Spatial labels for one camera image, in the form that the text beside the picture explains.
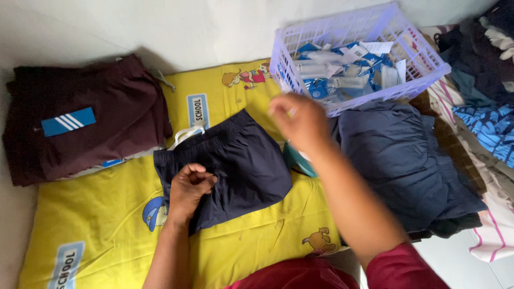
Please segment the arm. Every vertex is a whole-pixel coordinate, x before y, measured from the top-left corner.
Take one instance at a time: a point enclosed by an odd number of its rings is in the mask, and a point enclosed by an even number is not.
[[[189,288],[189,220],[217,177],[199,164],[184,166],[171,181],[170,209],[143,289]]]
[[[289,117],[291,109],[294,115]],[[341,235],[364,269],[379,253],[408,240],[396,217],[331,140],[321,106],[306,97],[287,94],[271,101],[270,113],[291,144],[311,158]]]

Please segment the red shirt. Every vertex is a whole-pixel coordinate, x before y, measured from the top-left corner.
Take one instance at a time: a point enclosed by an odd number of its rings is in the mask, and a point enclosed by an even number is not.
[[[366,270],[369,289],[450,289],[411,244],[378,254]],[[295,259],[261,269],[225,289],[359,289],[347,273],[322,258]]]

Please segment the blue patterned fabric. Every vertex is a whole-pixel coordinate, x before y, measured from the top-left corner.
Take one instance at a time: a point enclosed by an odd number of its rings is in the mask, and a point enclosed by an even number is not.
[[[499,160],[514,168],[514,106],[454,107],[453,111],[475,134],[480,144]]]

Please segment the yellow cushion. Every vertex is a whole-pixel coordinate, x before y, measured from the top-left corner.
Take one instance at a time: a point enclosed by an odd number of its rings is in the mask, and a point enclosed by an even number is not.
[[[177,88],[172,92],[163,86],[174,131],[192,126],[188,96],[205,94],[208,112],[202,117],[211,127],[245,108],[274,139],[281,140],[266,114],[270,98],[279,93],[273,80],[249,84],[242,78],[231,87],[222,82],[233,80],[228,74],[239,69],[242,75],[263,72],[259,67],[265,62],[166,77]],[[291,177],[293,188],[283,201],[190,237],[193,288],[220,288],[274,263],[341,246],[319,181],[294,172]],[[40,185],[19,288],[141,288],[165,220],[161,196],[151,156]],[[326,228],[321,231],[330,242],[302,244],[320,228]]]

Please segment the plastic basket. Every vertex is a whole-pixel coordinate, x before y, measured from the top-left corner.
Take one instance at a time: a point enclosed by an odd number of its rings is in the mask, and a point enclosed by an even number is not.
[[[329,117],[373,99],[414,98],[437,79],[450,73],[451,67],[427,43],[423,35],[403,15],[397,3],[371,6],[333,16],[301,22],[275,31],[270,71],[282,92],[309,96],[300,73],[293,64],[297,49],[307,42],[332,47],[354,41],[393,41],[393,62],[406,59],[407,82],[341,103],[330,104]]]

